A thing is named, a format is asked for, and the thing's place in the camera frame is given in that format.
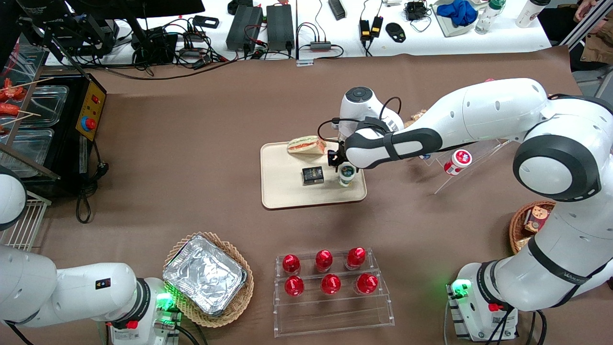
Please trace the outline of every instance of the brown tabletop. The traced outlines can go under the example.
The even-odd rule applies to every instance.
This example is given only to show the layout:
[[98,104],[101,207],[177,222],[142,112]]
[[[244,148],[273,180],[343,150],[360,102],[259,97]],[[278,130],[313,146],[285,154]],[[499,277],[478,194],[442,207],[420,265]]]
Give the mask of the brown tabletop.
[[[156,77],[186,71],[155,69]],[[236,322],[205,330],[211,345],[442,344],[444,284],[467,263],[510,255],[511,216],[539,199],[513,177],[517,146],[511,144],[437,195],[442,171],[413,159],[366,171],[368,196],[362,202],[269,211],[261,204],[262,145],[314,134],[321,122],[338,116],[343,93],[358,85],[372,88],[379,99],[401,97],[405,119],[450,91],[488,78],[531,77],[548,93],[579,93],[564,47],[319,60],[302,68],[295,61],[247,61],[168,81],[94,74],[109,91],[97,142],[110,171],[91,198],[92,224],[75,220],[75,200],[54,202],[39,236],[40,252],[58,268],[125,262],[140,277],[161,277],[168,251],[185,235],[219,234],[248,260],[255,289]],[[355,246],[375,251],[396,326],[275,339],[275,256]],[[547,344],[610,343],[612,307],[613,291],[604,285],[545,310]],[[530,320],[521,315],[522,337],[509,344],[525,342]],[[452,326],[448,332],[451,344],[467,343],[455,338]],[[34,344],[100,342],[91,320],[23,333]],[[1,344],[19,342],[0,328]]]

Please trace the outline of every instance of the white table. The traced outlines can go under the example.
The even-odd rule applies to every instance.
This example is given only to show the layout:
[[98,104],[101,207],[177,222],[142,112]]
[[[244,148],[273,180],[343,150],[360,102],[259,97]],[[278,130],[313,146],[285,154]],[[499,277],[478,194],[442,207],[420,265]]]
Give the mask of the white table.
[[[233,16],[227,13],[227,3],[229,0],[203,0],[206,8],[201,15],[208,17],[219,18],[219,26],[216,29],[206,29],[207,35],[211,37],[213,48],[221,55],[228,59],[233,59],[235,52],[230,52],[226,48],[226,36],[232,24]],[[262,4],[264,8],[268,5],[276,3],[276,0],[255,0],[254,4]],[[319,10],[318,0],[298,0],[298,23],[295,20],[296,0],[290,0],[292,5],[292,20],[294,26],[297,26],[303,21],[314,23],[315,15]],[[328,41],[332,44],[340,45],[344,48],[345,54],[343,57],[365,56],[364,48],[359,42],[358,21],[363,7],[362,0],[345,0],[343,4],[346,7],[347,18],[336,21],[330,10],[327,0],[322,0],[323,8],[318,16],[318,22],[326,31]],[[369,0],[364,11],[364,19],[372,21],[377,10],[379,9],[379,0]],[[477,53],[519,53],[533,52],[536,50],[548,48],[551,45],[545,36],[541,25],[535,21],[530,27],[520,29],[515,25],[515,18],[524,6],[523,0],[508,0],[501,16],[492,25],[492,29],[485,35],[479,35],[474,30],[469,33],[456,36],[444,37],[439,24],[432,15],[432,23],[423,32],[418,33],[412,29],[409,23],[403,19],[403,5],[386,7],[381,9],[380,15],[383,16],[383,28],[379,38],[375,39],[370,51],[374,56],[392,56],[401,53],[412,55],[453,55],[453,54],[477,54]],[[161,17],[148,19],[149,28],[162,26],[178,17]],[[385,32],[385,26],[390,22],[396,22],[405,30],[406,41],[403,43],[394,42]],[[119,37],[125,36],[129,31],[129,26],[123,21],[117,21],[121,30]],[[146,27],[145,20],[139,20],[143,29]],[[179,25],[185,26],[185,22],[178,22]],[[414,25],[422,29],[426,21],[420,21]],[[168,32],[182,32],[176,26],[167,28]],[[259,39],[267,41],[266,30],[260,33]],[[309,29],[300,30],[299,44],[309,44],[313,38],[313,33]],[[180,39],[177,47],[183,46],[183,41]],[[111,54],[102,59],[104,64],[128,64],[131,62],[133,49],[129,44],[116,48]],[[312,59],[319,56],[336,55],[336,51],[327,53],[313,53],[308,48],[303,48],[300,51],[300,59]],[[287,58],[283,55],[269,55],[267,59],[283,59]],[[47,60],[47,65],[59,65],[55,57],[51,56]]]

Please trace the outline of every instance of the yellow label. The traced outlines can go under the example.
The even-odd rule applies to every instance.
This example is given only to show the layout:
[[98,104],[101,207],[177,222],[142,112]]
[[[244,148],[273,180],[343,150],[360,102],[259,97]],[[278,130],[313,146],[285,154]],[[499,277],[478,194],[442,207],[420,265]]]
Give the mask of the yellow label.
[[[89,82],[87,93],[85,94],[85,99],[83,100],[83,106],[81,107],[81,113],[78,116],[75,128],[90,141],[94,141],[94,136],[96,135],[96,130],[98,129],[98,121],[100,120],[100,113],[102,112],[105,99],[106,95],[104,92],[102,92],[102,90],[100,90],[100,88],[94,82]],[[96,122],[96,128],[86,131],[82,124],[84,117],[93,119]]]

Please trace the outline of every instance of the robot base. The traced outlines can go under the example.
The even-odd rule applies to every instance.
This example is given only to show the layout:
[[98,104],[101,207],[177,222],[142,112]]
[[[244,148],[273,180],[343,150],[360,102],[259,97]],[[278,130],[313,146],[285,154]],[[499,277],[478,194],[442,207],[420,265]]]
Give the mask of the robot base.
[[[469,263],[464,266],[453,284],[447,286],[447,292],[457,336],[469,338],[472,341],[487,341],[498,323],[504,318],[506,311],[490,311],[489,303],[483,298],[477,287],[479,267],[481,267],[480,263]],[[458,293],[457,289],[460,289],[464,297],[452,298]],[[492,339],[498,341],[500,332],[503,332],[502,340],[514,339],[517,336],[516,327],[517,310],[513,309],[507,317],[504,330],[500,326]]]
[[177,331],[155,328],[153,325],[158,320],[176,321],[177,313],[169,313],[159,310],[157,306],[158,295],[166,294],[164,282],[158,278],[145,278],[145,282],[151,289],[149,307],[139,325],[135,329],[118,330],[110,327],[110,340],[113,345],[172,345],[176,344]]

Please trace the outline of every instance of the blue cloth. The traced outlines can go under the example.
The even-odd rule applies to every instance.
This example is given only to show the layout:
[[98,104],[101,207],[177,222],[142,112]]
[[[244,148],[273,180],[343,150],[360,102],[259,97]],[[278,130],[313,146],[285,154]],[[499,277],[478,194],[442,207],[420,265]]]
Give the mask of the blue cloth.
[[468,26],[477,20],[477,11],[466,0],[454,0],[449,5],[440,5],[436,8],[436,14],[451,18],[455,26]]

